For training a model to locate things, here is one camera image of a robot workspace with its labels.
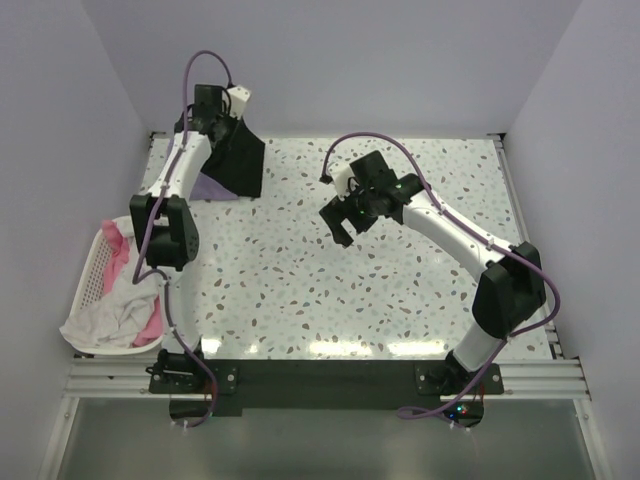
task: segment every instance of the towel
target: towel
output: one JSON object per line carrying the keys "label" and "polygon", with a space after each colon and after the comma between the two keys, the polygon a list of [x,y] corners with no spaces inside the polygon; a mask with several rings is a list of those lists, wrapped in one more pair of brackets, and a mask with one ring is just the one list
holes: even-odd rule
{"label": "towel", "polygon": [[131,219],[117,219],[117,228],[113,224],[103,224],[104,235],[113,249],[104,271],[104,296],[71,315],[60,328],[62,336],[77,348],[130,348],[145,345],[162,334],[160,279],[151,275],[133,285],[138,251],[133,244]]}

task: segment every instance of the pink cloth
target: pink cloth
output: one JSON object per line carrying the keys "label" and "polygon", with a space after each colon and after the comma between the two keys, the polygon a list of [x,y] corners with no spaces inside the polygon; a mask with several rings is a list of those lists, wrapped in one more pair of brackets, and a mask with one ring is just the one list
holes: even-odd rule
{"label": "pink cloth", "polygon": [[[122,267],[129,262],[129,240],[122,236],[117,225],[112,220],[102,222],[102,234],[109,247],[111,247],[111,258],[104,267],[104,293],[109,293],[113,288],[113,283],[120,274]],[[151,343],[163,333],[162,317],[160,314],[160,297],[153,303],[153,313],[147,322],[147,326],[138,334],[133,341],[134,347],[142,347]]]}

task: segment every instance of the white wall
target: white wall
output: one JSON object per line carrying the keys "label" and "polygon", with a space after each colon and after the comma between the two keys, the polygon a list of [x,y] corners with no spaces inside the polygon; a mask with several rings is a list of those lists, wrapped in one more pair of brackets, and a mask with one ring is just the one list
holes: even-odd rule
{"label": "white wall", "polygon": [[100,220],[127,212],[146,130],[78,0],[0,15],[0,470],[35,478],[71,351],[68,314]]}
{"label": "white wall", "polygon": [[640,3],[584,0],[506,138],[617,477],[640,470]]}
{"label": "white wall", "polygon": [[[254,90],[261,133],[505,132],[580,0],[83,0],[152,129],[210,48]],[[212,60],[194,78],[224,81]]]}

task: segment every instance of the laundry basket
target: laundry basket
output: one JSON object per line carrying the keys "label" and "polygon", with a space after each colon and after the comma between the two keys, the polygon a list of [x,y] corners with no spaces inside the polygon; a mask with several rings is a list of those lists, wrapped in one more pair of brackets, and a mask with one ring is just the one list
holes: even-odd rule
{"label": "laundry basket", "polygon": [[[93,302],[102,298],[104,290],[104,267],[107,265],[110,258],[111,247],[109,247],[107,239],[104,238],[102,230],[99,230],[91,244],[89,257],[84,264],[80,283],[78,284],[78,289],[73,297],[71,315],[78,313],[83,308],[88,307]],[[162,335],[143,347],[118,348],[105,346],[86,348],[76,346],[73,343],[71,343],[71,345],[79,352],[90,355],[136,355],[148,352],[160,345],[160,343],[162,343]]]}

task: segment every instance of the speckled table surface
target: speckled table surface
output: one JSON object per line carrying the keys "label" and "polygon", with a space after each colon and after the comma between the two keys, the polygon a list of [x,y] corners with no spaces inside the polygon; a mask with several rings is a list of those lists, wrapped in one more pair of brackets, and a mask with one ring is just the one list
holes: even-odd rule
{"label": "speckled table surface", "polygon": [[[318,215],[335,195],[318,181],[332,140],[267,139],[262,198],[190,203],[201,242],[193,309],[207,357],[444,358],[473,322],[476,285],[424,236],[383,219],[348,249],[333,243]],[[454,208],[518,243],[491,140],[402,142]],[[158,177],[167,144],[154,140],[142,189]],[[334,155],[374,149],[398,176],[410,172],[378,140],[349,140]],[[544,330],[517,337],[499,358],[550,359]]]}

